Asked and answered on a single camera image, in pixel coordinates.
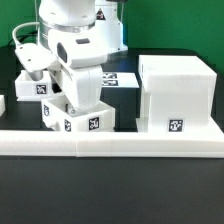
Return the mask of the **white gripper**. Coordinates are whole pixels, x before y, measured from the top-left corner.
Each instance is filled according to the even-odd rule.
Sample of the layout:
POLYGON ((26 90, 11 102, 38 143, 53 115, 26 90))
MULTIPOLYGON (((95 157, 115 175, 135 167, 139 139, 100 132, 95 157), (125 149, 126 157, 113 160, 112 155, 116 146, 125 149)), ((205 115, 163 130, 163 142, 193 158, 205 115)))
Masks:
POLYGON ((103 71, 108 53, 102 35, 92 28, 80 33, 51 29, 48 46, 61 64, 56 81, 73 107, 95 108, 100 101, 103 71))

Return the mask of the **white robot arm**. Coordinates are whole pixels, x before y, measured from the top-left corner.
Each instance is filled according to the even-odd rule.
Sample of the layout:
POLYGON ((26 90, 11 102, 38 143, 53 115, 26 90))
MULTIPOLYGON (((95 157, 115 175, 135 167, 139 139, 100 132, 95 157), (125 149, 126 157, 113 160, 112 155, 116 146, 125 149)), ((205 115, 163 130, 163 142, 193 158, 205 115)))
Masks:
POLYGON ((35 43, 16 41, 15 54, 33 80, 48 70, 78 111, 99 104, 102 65, 127 49, 123 13, 126 0, 41 0, 35 43))

